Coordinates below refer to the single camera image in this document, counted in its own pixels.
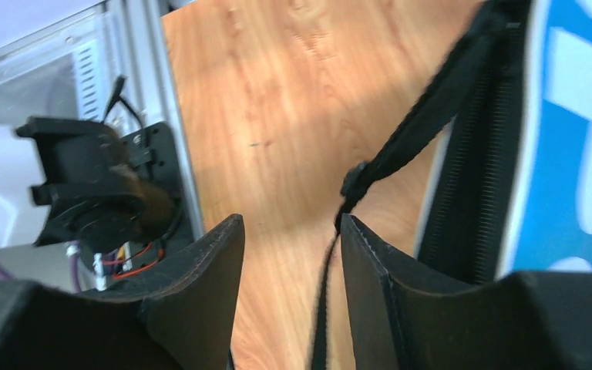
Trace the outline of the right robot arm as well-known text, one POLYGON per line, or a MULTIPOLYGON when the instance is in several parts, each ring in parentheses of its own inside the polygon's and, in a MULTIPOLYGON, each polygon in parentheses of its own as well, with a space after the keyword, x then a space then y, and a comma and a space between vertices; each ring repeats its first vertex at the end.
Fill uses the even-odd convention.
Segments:
MULTIPOLYGON (((111 252, 174 228, 175 196, 90 120, 0 125, 0 247, 111 252)), ((244 254, 230 215, 119 287, 71 294, 0 280, 0 369, 224 369, 244 254)), ((341 220, 360 369, 592 369, 592 274, 519 271, 470 285, 341 220)))

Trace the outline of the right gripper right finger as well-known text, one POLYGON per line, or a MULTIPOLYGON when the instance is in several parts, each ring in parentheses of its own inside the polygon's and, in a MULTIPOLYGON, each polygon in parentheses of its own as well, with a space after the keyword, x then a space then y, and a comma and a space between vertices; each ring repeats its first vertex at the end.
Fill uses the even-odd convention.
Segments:
POLYGON ((359 369, 592 369, 592 274, 519 271, 470 285, 352 215, 341 259, 359 369))

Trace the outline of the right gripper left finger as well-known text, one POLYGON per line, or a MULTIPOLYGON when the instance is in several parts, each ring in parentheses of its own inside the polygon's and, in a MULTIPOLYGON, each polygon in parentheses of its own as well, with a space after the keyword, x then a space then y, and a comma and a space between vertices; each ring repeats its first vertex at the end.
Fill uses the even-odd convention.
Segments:
POLYGON ((0 281, 0 369, 226 369, 244 242, 231 214, 113 290, 0 281))

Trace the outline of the blue racket bag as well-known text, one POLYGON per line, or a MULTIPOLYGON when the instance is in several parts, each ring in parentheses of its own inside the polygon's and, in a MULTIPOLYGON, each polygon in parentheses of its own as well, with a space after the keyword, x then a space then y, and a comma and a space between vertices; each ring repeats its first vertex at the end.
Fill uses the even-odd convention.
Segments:
POLYGON ((410 257, 470 285, 592 274, 592 1, 485 1, 425 92, 341 187, 341 220, 433 140, 410 257))

